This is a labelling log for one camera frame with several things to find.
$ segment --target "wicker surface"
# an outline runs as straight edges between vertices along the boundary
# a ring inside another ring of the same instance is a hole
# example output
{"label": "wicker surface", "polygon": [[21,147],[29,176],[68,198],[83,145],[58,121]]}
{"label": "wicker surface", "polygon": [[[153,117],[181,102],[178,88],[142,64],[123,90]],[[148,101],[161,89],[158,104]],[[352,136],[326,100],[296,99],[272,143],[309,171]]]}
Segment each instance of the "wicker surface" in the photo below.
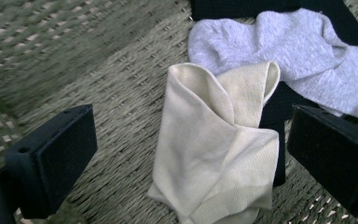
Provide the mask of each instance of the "wicker surface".
{"label": "wicker surface", "polygon": [[[358,19],[358,0],[346,4]],[[0,158],[56,113],[94,105],[99,150],[49,222],[177,223],[145,193],[167,68],[188,61],[190,14],[186,0],[0,1]],[[258,223],[358,221],[290,155],[286,173]]]}

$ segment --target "folded sock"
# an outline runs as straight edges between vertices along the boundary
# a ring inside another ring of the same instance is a hole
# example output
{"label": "folded sock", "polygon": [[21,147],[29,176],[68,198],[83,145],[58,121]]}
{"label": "folded sock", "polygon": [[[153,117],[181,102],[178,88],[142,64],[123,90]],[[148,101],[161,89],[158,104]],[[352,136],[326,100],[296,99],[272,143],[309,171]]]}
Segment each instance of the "folded sock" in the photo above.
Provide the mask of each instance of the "folded sock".
{"label": "folded sock", "polygon": [[213,74],[274,60],[282,81],[332,111],[358,118],[358,47],[342,42],[330,20],[300,9],[262,12],[255,25],[232,20],[199,21],[190,32],[188,55]]}
{"label": "folded sock", "polygon": [[272,62],[218,78],[193,63],[171,66],[147,195],[182,223],[252,223],[270,208],[279,140],[257,127],[279,79]]}

